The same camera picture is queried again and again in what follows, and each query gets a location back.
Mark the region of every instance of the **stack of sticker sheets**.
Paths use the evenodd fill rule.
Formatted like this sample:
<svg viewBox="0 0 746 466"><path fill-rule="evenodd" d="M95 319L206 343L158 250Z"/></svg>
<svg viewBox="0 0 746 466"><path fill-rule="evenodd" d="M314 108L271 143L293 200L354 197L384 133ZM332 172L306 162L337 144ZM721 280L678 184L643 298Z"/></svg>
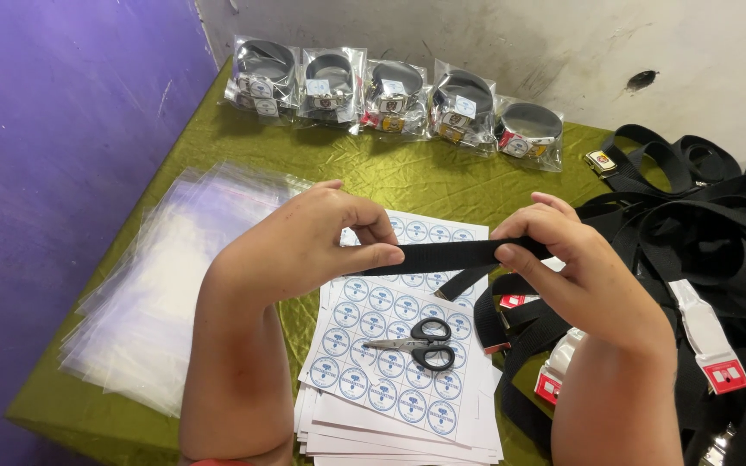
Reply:
<svg viewBox="0 0 746 466"><path fill-rule="evenodd" d="M487 227L388 214L399 244L488 238ZM341 241L358 244L349 230ZM494 390L502 373L482 351L473 327L473 304L487 278L453 302L433 296L453 275L348 277L322 286L295 404L300 451L313 456L315 466L494 464L503 459L494 416ZM447 344L455 358L446 371L431 372L399 349L364 346L408 337L413 325L428 317L451 327Z"/></svg>
<svg viewBox="0 0 746 466"><path fill-rule="evenodd" d="M201 281L226 245L310 182L232 163L186 170L143 213L139 234L80 302L61 370L180 416Z"/></svg>

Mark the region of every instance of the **packaged belt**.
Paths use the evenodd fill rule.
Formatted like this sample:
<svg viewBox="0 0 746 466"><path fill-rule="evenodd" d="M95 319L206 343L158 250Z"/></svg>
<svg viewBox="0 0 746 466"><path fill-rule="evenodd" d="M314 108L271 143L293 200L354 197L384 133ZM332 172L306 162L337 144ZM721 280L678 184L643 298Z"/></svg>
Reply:
<svg viewBox="0 0 746 466"><path fill-rule="evenodd" d="M368 60L365 113L361 122L377 129L377 139L428 139L428 70L401 61Z"/></svg>
<svg viewBox="0 0 746 466"><path fill-rule="evenodd" d="M522 167L563 171L563 113L504 95L494 108L497 151Z"/></svg>
<svg viewBox="0 0 746 466"><path fill-rule="evenodd" d="M232 78L224 98L239 110L256 113L259 123L292 123L299 105L298 57L296 47L234 36Z"/></svg>
<svg viewBox="0 0 746 466"><path fill-rule="evenodd" d="M295 128L334 126L358 134L367 49L304 49Z"/></svg>
<svg viewBox="0 0 746 466"><path fill-rule="evenodd" d="M494 140L496 83L440 60L433 67L430 134L488 157Z"/></svg>

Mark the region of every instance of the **table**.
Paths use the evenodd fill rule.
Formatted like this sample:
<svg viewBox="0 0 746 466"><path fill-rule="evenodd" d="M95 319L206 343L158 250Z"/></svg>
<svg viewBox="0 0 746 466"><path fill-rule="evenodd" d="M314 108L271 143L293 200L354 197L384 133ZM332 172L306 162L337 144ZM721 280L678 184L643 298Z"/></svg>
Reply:
<svg viewBox="0 0 746 466"><path fill-rule="evenodd" d="M532 191L549 192L575 206L609 191L581 159L600 147L608 134L603 129L566 123L563 173L537 172L510 164L504 155L476 157L443 141L387 144L375 141L372 131L352 137L338 129L261 126L221 102L230 69L227 63L215 79L82 295L109 273L137 234L143 209L155 206L177 175L187 167L206 170L225 159L313 181L340 178L348 192L390 209L490 227L530 204ZM317 303L315 291L278 305L294 381L315 331ZM57 370L60 340L82 319L74 310L76 305L8 408L6 418L105 464L174 464L177 419L118 395L104 395L100 387ZM536 372L545 357L532 358L514 383L548 410L533 392ZM502 368L496 358L495 365ZM499 411L498 392L496 405L503 452L508 459L503 464L550 464ZM294 464L312 461L296 454Z"/></svg>

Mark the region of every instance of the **scissors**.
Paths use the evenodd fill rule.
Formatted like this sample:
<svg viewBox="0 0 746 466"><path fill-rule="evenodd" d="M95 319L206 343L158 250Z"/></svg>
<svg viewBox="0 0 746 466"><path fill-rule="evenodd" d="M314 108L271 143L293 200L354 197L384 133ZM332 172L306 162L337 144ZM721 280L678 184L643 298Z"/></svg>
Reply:
<svg viewBox="0 0 746 466"><path fill-rule="evenodd" d="M425 332L424 326L429 323L435 323L445 331L443 335L428 334ZM378 349L405 349L410 348L410 355L414 357L414 360L419 363L425 369L432 372L439 372L448 369L453 365L454 353L450 346L444 344L451 339L451 327L448 323L436 317L429 317L420 320L419 323L414 325L410 329L410 338L399 338L396 340L373 340L372 342L364 343L363 346ZM431 357L439 354L448 355L448 360L444 364L435 365L431 364L426 357L428 353L431 353Z"/></svg>

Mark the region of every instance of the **plastic packaging bag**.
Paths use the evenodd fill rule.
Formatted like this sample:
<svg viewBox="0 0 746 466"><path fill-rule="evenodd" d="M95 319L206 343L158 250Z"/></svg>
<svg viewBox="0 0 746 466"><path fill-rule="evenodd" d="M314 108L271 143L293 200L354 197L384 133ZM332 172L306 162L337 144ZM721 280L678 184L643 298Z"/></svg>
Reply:
<svg viewBox="0 0 746 466"><path fill-rule="evenodd" d="M473 154L488 157L494 140L494 91L496 83L470 71L436 60L431 103L432 136L440 136Z"/></svg>
<svg viewBox="0 0 746 466"><path fill-rule="evenodd" d="M304 49L295 128L323 124L358 135L366 63L367 49Z"/></svg>
<svg viewBox="0 0 746 466"><path fill-rule="evenodd" d="M179 416L205 271L221 249L310 185L230 163L184 172L81 302L85 319L64 338L60 369Z"/></svg>
<svg viewBox="0 0 746 466"><path fill-rule="evenodd" d="M497 95L496 150L521 167L563 171L563 113Z"/></svg>
<svg viewBox="0 0 746 466"><path fill-rule="evenodd" d="M299 106L299 57L297 47L235 35L232 78L224 98L239 110L256 113L259 123L292 123Z"/></svg>
<svg viewBox="0 0 746 466"><path fill-rule="evenodd" d="M368 60L361 122L388 142L425 141L430 91L428 70L401 61Z"/></svg>

